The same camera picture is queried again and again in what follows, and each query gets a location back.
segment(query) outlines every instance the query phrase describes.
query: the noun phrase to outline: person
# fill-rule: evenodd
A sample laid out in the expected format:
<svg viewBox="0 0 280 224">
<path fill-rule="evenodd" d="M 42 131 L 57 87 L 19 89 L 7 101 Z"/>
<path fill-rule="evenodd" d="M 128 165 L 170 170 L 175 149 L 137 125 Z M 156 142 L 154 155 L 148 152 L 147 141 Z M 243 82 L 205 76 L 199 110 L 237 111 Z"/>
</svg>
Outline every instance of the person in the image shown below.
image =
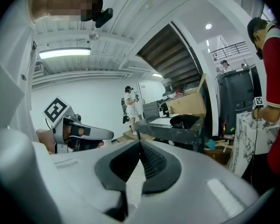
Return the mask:
<svg viewBox="0 0 280 224">
<path fill-rule="evenodd" d="M 0 128 L 8 125 L 32 141 L 39 141 L 29 112 L 37 59 L 35 23 L 47 17 L 90 21 L 101 12 L 102 6 L 103 0 L 14 1 L 0 21 L 0 87 L 11 87 L 0 89 Z"/>
<path fill-rule="evenodd" d="M 125 88 L 124 100 L 125 100 L 125 104 L 126 104 L 126 113 L 131 120 L 131 128 L 132 128 L 133 134 L 136 135 L 135 120 L 136 120 L 136 117 L 138 117 L 139 120 L 142 120 L 142 116 L 138 113 L 137 107 L 135 106 L 135 103 L 138 102 L 138 100 L 137 99 L 132 100 L 131 95 L 130 95 L 131 92 L 132 92 L 132 88 L 130 86 L 127 86 Z"/>
<path fill-rule="evenodd" d="M 223 60 L 223 61 L 221 62 L 221 64 L 222 64 L 223 67 L 224 67 L 223 72 L 228 72 L 228 71 L 231 71 L 231 70 L 232 70 L 231 66 L 228 64 L 228 62 L 227 62 L 226 60 Z"/>
<path fill-rule="evenodd" d="M 242 64 L 241 64 L 241 66 L 242 66 L 242 68 L 246 68 L 246 67 L 249 67 L 249 65 L 247 65 L 247 64 L 244 64 L 244 63 L 242 63 Z"/>
<path fill-rule="evenodd" d="M 253 117 L 277 122 L 280 119 L 280 27 L 257 17 L 248 23 L 247 31 L 257 55 L 264 61 L 267 80 L 267 106 L 255 109 Z M 269 153 L 264 154 L 264 159 L 261 165 L 265 175 L 263 185 L 268 189 L 275 186 L 280 178 L 280 129 Z"/>
</svg>

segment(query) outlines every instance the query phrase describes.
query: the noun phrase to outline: metal railing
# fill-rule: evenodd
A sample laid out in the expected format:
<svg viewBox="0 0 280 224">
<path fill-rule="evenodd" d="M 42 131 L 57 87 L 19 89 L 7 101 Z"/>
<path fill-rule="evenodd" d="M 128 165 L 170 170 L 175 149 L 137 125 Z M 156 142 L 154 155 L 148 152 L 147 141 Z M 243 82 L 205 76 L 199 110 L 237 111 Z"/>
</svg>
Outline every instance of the metal railing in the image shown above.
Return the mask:
<svg viewBox="0 0 280 224">
<path fill-rule="evenodd" d="M 221 48 L 218 50 L 214 50 L 214 51 L 210 52 L 210 56 L 213 59 L 213 61 L 215 62 L 218 60 L 222 60 L 226 57 L 244 53 L 247 51 L 250 51 L 250 50 L 249 50 L 249 47 L 246 44 L 246 42 L 240 42 L 237 44 L 233 44 L 229 47 L 224 47 L 224 48 Z"/>
</svg>

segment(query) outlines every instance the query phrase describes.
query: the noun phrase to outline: fluorescent light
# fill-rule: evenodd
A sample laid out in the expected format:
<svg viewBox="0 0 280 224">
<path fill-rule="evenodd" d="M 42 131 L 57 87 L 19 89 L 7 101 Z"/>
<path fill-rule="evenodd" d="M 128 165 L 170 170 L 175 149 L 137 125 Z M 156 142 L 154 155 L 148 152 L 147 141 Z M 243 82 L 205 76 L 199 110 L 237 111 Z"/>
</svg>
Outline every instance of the fluorescent light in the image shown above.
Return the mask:
<svg viewBox="0 0 280 224">
<path fill-rule="evenodd" d="M 155 73 L 154 73 L 153 76 L 154 76 L 154 77 L 162 77 L 162 78 L 163 78 L 163 76 L 161 76 L 160 74 L 155 74 Z"/>
<path fill-rule="evenodd" d="M 207 24 L 206 26 L 205 26 L 205 29 L 211 29 L 211 27 L 212 27 L 212 25 L 209 23 L 209 24 Z"/>
<path fill-rule="evenodd" d="M 47 59 L 58 56 L 89 56 L 90 53 L 90 48 L 64 48 L 41 51 L 39 56 L 41 59 Z"/>
</svg>

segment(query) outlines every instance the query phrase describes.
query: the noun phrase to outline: wall-mounted ac unit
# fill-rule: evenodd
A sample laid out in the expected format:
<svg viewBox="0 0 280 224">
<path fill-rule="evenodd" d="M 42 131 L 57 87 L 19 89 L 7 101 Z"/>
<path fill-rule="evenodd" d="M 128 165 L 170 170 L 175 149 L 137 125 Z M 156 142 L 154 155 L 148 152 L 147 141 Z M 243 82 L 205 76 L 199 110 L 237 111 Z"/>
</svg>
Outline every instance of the wall-mounted ac unit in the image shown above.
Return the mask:
<svg viewBox="0 0 280 224">
<path fill-rule="evenodd" d="M 37 77 L 43 77 L 45 74 L 44 74 L 44 66 L 43 64 L 37 64 L 35 66 L 35 69 L 34 69 L 34 74 L 33 74 L 33 78 L 37 78 Z"/>
</svg>

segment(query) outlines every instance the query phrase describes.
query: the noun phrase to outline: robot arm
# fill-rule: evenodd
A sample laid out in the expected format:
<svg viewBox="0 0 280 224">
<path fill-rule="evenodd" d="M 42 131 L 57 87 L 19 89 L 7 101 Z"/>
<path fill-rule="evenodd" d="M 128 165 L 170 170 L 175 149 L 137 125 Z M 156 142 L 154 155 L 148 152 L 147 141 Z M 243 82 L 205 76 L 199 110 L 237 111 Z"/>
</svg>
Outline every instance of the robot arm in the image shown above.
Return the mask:
<svg viewBox="0 0 280 224">
<path fill-rule="evenodd" d="M 71 153 L 96 148 L 100 141 L 111 140 L 114 133 L 110 130 L 87 126 L 81 123 L 81 116 L 75 114 L 71 106 L 61 98 L 55 98 L 44 110 L 43 115 L 52 125 L 55 140 L 55 154 Z M 71 126 L 68 140 L 63 139 L 63 127 Z"/>
</svg>

